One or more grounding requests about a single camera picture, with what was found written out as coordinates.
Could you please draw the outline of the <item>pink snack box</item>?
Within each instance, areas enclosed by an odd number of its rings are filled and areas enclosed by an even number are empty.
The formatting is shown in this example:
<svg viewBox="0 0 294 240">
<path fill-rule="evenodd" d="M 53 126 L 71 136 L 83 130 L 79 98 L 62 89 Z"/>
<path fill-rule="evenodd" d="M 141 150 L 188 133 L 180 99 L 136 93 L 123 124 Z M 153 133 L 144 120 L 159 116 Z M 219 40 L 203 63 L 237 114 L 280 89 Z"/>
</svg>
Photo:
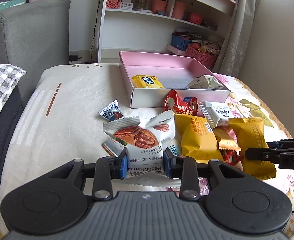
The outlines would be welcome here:
<svg viewBox="0 0 294 240">
<path fill-rule="evenodd" d="M 131 108 L 163 107 L 166 95 L 175 90 L 180 98 L 194 98 L 199 101 L 225 102 L 230 90 L 191 89 L 187 85 L 198 76 L 213 75 L 203 64 L 191 57 L 169 54 L 121 51 L 119 53 L 120 72 Z M 157 77 L 162 88 L 136 88 L 132 77 L 141 75 L 150 81 Z"/>
</svg>

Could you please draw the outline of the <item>gold red wrapped candy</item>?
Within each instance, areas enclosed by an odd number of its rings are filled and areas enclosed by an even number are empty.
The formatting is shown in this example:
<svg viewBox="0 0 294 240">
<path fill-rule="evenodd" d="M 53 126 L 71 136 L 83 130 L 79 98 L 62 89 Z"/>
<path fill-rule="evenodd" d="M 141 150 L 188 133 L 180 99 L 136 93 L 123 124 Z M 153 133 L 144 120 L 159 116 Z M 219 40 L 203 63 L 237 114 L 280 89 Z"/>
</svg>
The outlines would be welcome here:
<svg viewBox="0 0 294 240">
<path fill-rule="evenodd" d="M 213 132 L 218 142 L 218 149 L 223 157 L 223 161 L 242 171 L 242 157 L 239 154 L 241 148 L 238 146 L 238 143 L 223 129 L 216 127 L 213 129 Z"/>
</svg>

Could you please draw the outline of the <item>red candy packet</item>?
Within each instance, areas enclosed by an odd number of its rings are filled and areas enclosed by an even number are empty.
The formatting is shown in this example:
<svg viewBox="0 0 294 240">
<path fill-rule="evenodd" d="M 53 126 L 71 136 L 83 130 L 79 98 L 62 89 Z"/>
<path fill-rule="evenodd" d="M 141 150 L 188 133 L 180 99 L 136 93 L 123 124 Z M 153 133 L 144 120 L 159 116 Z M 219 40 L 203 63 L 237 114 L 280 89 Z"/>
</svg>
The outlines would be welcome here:
<svg viewBox="0 0 294 240">
<path fill-rule="evenodd" d="M 188 98 L 188 101 L 184 101 L 173 89 L 169 91 L 164 100 L 164 110 L 172 110 L 175 114 L 197 116 L 198 109 L 197 98 Z"/>
</svg>

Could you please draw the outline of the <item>large yellow snack bag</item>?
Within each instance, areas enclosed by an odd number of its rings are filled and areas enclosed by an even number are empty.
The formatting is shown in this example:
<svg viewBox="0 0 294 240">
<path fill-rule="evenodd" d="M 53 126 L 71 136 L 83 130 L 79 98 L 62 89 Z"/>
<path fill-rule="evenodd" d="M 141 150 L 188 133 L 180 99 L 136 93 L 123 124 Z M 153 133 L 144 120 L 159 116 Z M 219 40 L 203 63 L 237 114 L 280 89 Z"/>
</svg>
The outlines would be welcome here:
<svg viewBox="0 0 294 240">
<path fill-rule="evenodd" d="M 175 125 L 181 135 L 182 155 L 194 158 L 197 163 L 208 163 L 210 159 L 223 161 L 218 142 L 206 118 L 176 114 Z"/>
</svg>

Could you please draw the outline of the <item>small silver orange packet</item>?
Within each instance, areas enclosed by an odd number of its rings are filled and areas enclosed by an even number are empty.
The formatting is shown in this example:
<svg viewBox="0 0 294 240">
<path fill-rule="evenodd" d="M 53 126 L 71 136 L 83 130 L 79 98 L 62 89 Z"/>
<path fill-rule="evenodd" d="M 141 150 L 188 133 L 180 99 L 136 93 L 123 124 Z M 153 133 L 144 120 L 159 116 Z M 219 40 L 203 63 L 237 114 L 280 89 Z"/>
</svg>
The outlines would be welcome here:
<svg viewBox="0 0 294 240">
<path fill-rule="evenodd" d="M 124 145 L 122 145 L 113 138 L 108 138 L 106 141 L 102 143 L 101 146 L 110 156 L 113 157 L 118 157 L 125 148 Z"/>
</svg>

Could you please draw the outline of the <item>pink cup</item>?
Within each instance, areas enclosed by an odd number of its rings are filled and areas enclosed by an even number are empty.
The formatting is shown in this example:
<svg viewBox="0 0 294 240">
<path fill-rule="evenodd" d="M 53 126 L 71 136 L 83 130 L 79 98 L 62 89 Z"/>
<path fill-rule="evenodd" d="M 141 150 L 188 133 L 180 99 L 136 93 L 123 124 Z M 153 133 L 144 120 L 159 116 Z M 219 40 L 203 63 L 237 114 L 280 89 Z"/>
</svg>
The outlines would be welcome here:
<svg viewBox="0 0 294 240">
<path fill-rule="evenodd" d="M 186 3 L 176 1 L 172 11 L 172 18 L 181 20 L 186 10 L 186 6 L 187 6 Z"/>
<path fill-rule="evenodd" d="M 152 13 L 156 14 L 158 11 L 165 11 L 167 6 L 167 1 L 163 0 L 152 0 Z"/>
</svg>

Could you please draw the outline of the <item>blue storage bin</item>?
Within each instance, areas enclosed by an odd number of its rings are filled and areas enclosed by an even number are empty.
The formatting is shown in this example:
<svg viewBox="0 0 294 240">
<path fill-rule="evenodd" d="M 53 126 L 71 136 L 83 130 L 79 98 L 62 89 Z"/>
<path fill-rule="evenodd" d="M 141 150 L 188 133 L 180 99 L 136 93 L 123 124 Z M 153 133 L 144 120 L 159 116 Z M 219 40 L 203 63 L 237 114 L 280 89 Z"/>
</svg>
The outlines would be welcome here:
<svg viewBox="0 0 294 240">
<path fill-rule="evenodd" d="M 191 43 L 192 43 L 191 40 L 187 40 L 187 39 L 182 38 L 180 36 L 172 35 L 171 45 L 173 47 L 177 48 L 178 50 L 186 51 L 187 46 Z"/>
</svg>

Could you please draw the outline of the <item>white pecan kernel packet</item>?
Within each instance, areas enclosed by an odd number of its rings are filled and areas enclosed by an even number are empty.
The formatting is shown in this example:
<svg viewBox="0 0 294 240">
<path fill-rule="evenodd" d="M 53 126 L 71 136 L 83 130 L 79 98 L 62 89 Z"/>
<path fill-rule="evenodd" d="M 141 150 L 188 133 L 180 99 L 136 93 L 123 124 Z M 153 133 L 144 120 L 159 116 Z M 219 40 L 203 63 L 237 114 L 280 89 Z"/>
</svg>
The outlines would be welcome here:
<svg viewBox="0 0 294 240">
<path fill-rule="evenodd" d="M 180 187 L 180 179 L 166 177 L 163 151 L 175 137 L 174 113 L 162 112 L 148 122 L 132 116 L 103 124 L 103 131 L 122 143 L 127 151 L 124 185 Z"/>
</svg>

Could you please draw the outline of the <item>pink plastic basket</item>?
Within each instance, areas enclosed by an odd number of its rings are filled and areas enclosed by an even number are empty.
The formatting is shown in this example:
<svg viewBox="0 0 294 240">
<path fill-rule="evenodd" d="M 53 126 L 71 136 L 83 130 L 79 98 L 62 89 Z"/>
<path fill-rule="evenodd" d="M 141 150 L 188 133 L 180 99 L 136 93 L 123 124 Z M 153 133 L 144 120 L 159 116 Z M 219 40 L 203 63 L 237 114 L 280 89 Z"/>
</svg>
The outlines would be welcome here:
<svg viewBox="0 0 294 240">
<path fill-rule="evenodd" d="M 192 57 L 207 67 L 209 70 L 212 70 L 214 64 L 216 63 L 217 56 L 208 55 L 205 53 L 201 53 L 195 48 L 193 48 L 190 44 L 187 46 L 186 50 L 187 57 Z"/>
</svg>

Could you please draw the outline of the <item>red small basket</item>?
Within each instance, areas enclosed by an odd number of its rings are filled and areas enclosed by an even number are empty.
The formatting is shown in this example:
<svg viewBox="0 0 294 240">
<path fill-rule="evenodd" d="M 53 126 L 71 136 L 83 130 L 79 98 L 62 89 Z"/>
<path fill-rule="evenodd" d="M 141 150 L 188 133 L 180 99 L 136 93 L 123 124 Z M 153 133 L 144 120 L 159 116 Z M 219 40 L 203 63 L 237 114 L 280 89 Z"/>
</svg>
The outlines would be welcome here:
<svg viewBox="0 0 294 240">
<path fill-rule="evenodd" d="M 203 20 L 203 17 L 201 15 L 197 14 L 197 13 L 190 12 L 188 14 L 187 20 L 190 23 L 200 25 L 202 20 Z"/>
</svg>

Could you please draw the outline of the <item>teal pillow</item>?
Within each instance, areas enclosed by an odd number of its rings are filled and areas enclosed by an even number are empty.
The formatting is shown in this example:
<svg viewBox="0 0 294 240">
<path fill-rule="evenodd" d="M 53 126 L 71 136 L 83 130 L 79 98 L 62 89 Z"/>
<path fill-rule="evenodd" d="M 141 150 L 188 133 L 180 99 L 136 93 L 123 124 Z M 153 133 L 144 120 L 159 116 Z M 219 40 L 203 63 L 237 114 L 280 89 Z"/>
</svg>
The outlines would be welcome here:
<svg viewBox="0 0 294 240">
<path fill-rule="evenodd" d="M 27 0 L 11 0 L 11 1 L 0 2 L 0 10 L 8 9 L 10 7 L 15 7 L 18 5 L 23 5 L 26 2 Z"/>
</svg>

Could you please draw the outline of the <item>silver truffle chocolate candy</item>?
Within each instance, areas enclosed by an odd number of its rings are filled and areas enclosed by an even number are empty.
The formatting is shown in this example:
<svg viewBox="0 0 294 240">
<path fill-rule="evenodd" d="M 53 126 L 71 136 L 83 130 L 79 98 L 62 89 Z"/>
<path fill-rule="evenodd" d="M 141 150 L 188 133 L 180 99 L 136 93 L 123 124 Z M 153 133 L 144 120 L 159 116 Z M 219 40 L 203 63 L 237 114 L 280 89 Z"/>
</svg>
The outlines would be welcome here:
<svg viewBox="0 0 294 240">
<path fill-rule="evenodd" d="M 114 100 L 106 107 L 104 107 L 100 112 L 100 116 L 105 118 L 107 121 L 116 121 L 124 117 L 120 110 L 118 100 Z"/>
</svg>

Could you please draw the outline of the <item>white bookshelf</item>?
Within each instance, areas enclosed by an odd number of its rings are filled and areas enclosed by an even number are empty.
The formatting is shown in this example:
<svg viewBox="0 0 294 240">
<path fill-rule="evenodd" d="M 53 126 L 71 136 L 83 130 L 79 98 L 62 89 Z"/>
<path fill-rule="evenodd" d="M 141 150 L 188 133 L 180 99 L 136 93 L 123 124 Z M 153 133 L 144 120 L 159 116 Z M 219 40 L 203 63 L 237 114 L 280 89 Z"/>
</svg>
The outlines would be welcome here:
<svg viewBox="0 0 294 240">
<path fill-rule="evenodd" d="M 152 0 L 122 0 L 119 9 L 107 9 L 99 0 L 97 61 L 111 62 L 120 51 L 164 53 L 178 30 L 197 31 L 206 38 L 224 39 L 231 23 L 235 0 L 163 0 L 165 11 L 152 13 Z M 172 18 L 176 1 L 186 3 L 181 20 Z M 203 17 L 200 25 L 188 22 L 190 12 Z"/>
</svg>

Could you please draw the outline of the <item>curtain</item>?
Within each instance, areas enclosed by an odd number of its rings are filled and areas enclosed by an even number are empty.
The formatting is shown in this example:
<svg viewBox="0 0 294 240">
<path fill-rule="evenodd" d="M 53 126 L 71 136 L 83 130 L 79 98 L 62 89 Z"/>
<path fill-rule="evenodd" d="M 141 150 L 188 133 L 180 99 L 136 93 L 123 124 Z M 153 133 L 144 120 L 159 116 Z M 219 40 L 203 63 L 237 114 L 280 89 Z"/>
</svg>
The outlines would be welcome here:
<svg viewBox="0 0 294 240">
<path fill-rule="evenodd" d="M 250 39 L 259 0 L 236 0 L 232 22 L 213 68 L 219 74 L 237 77 Z"/>
</svg>

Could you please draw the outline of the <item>yellow blue-label packet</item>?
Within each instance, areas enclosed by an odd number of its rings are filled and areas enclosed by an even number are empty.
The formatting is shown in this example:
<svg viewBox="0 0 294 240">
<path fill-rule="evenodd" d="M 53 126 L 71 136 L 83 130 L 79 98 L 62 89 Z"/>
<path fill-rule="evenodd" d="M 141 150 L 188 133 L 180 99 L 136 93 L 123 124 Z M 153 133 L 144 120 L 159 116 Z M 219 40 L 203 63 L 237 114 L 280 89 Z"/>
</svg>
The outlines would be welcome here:
<svg viewBox="0 0 294 240">
<path fill-rule="evenodd" d="M 164 88 L 156 76 L 135 75 L 131 77 L 135 88 Z"/>
</svg>

